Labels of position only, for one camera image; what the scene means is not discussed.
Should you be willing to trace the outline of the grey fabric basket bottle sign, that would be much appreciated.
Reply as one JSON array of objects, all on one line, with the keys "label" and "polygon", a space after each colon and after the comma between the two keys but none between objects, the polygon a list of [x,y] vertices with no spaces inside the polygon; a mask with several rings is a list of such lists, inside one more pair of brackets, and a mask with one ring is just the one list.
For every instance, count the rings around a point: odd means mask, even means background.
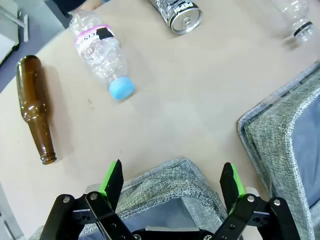
[{"label": "grey fabric basket bottle sign", "polygon": [[[115,213],[135,240],[212,240],[229,214],[186,158],[169,160],[123,182]],[[29,240],[40,240],[44,226]],[[105,239],[93,223],[84,226],[78,240]]]}]

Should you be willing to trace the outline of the grey fabric basket plastic sign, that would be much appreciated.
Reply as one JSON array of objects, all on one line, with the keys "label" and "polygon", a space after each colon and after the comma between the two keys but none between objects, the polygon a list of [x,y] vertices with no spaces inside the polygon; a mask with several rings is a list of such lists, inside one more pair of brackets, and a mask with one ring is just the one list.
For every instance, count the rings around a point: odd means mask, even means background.
[{"label": "grey fabric basket plastic sign", "polygon": [[238,135],[269,197],[301,240],[320,240],[320,60],[245,113]]}]

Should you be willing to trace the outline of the person's right hand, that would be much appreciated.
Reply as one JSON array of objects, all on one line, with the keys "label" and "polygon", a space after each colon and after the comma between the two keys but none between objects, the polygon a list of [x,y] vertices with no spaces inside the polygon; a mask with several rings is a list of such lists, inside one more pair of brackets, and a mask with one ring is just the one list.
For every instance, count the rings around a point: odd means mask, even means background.
[{"label": "person's right hand", "polygon": [[80,9],[86,11],[93,11],[103,5],[105,0],[86,0],[81,6]]}]

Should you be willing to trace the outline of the white furniture frame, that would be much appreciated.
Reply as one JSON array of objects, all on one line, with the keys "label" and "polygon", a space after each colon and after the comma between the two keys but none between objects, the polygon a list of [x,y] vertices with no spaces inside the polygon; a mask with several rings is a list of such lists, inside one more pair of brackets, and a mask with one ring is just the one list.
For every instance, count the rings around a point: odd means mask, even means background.
[{"label": "white furniture frame", "polygon": [[13,0],[0,0],[0,65],[20,44],[19,29],[23,30],[23,41],[29,41],[29,18]]}]

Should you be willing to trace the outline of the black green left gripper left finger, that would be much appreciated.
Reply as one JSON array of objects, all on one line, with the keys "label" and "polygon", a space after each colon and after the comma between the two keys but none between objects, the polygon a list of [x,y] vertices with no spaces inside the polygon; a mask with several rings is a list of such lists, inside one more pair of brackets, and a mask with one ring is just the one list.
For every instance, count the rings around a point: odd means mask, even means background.
[{"label": "black green left gripper left finger", "polygon": [[116,214],[124,184],[122,163],[111,163],[97,191],[75,199],[59,195],[49,213],[39,240],[78,240],[85,225],[95,224],[105,240],[135,240]]}]

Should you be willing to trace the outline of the brown glass bottle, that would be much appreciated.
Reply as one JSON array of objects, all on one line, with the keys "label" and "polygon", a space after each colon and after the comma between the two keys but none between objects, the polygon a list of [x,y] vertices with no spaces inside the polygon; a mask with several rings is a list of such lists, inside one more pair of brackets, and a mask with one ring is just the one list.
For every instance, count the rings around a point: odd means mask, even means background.
[{"label": "brown glass bottle", "polygon": [[40,59],[27,55],[16,65],[21,116],[28,124],[43,165],[57,160],[50,126],[46,79]]}]

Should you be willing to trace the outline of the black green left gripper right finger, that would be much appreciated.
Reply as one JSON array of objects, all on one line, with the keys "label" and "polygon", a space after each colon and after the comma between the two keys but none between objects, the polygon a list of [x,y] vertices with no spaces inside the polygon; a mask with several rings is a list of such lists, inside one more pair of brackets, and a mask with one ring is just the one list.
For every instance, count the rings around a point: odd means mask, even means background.
[{"label": "black green left gripper right finger", "polygon": [[247,193],[235,166],[229,162],[224,164],[219,182],[228,216],[212,240],[238,240],[247,226],[256,227],[262,240],[300,240],[284,198],[265,201]]}]

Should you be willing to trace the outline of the water bottle blue cap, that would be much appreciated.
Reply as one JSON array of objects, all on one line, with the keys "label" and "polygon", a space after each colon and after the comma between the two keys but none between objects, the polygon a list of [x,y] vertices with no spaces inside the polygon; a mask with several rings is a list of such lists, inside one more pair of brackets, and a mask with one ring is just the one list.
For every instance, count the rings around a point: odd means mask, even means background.
[{"label": "water bottle blue cap", "polygon": [[128,76],[126,58],[110,26],[95,12],[79,10],[72,15],[69,30],[78,55],[111,96],[123,100],[133,94],[135,86]]}]

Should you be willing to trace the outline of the person in dark shirt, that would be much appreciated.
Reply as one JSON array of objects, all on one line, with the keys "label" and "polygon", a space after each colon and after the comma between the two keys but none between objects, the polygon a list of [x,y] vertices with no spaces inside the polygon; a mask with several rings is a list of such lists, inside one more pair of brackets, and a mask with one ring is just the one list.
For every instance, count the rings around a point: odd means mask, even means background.
[{"label": "person in dark shirt", "polygon": [[52,0],[59,10],[64,14],[68,14],[78,6],[78,0]]}]

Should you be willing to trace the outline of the black Pepsi can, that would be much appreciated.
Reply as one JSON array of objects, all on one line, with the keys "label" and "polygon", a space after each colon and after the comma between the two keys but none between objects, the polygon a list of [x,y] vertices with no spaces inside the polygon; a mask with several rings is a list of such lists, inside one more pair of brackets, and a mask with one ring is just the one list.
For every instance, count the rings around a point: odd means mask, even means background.
[{"label": "black Pepsi can", "polygon": [[183,35],[196,28],[203,16],[192,0],[148,0],[160,13],[166,25],[176,34]]}]

